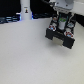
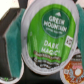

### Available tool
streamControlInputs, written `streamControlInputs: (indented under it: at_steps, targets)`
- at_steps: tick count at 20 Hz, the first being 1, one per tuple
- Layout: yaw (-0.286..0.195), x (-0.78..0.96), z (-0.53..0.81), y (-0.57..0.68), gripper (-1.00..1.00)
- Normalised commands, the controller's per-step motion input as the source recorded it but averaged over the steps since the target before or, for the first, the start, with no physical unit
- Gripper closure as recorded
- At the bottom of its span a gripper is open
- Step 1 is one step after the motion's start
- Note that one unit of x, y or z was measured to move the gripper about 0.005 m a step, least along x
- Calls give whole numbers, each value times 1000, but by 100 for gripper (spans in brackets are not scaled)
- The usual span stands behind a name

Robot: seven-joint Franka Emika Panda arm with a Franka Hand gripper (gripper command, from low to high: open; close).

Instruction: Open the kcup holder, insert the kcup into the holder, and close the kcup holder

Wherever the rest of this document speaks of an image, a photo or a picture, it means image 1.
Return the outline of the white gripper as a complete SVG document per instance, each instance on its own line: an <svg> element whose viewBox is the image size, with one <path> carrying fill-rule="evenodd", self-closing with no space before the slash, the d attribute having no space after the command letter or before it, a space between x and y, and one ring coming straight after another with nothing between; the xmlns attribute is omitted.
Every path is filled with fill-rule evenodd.
<svg viewBox="0 0 84 84"><path fill-rule="evenodd" d="M53 9L58 11L58 13L56 13L54 16L54 21L57 25L59 24L59 12L61 12L67 14L65 27L67 26L70 17L72 16L70 11L73 9L73 6L74 0L56 0Z"/></svg>

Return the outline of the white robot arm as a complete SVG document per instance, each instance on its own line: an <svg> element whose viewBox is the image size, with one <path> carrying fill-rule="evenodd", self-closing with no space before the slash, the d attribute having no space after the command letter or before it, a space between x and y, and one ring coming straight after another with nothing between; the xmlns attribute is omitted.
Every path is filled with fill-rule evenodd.
<svg viewBox="0 0 84 84"><path fill-rule="evenodd" d="M59 13L58 26L62 28L70 18L70 11L73 9L74 0L56 0L53 9Z"/></svg>

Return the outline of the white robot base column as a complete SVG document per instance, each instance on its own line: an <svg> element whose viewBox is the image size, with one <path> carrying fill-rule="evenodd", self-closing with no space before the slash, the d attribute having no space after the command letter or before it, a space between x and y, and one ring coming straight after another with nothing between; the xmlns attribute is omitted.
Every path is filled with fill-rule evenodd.
<svg viewBox="0 0 84 84"><path fill-rule="evenodd" d="M21 1L21 19L31 20L32 12L30 9L30 0L20 0Z"/></svg>

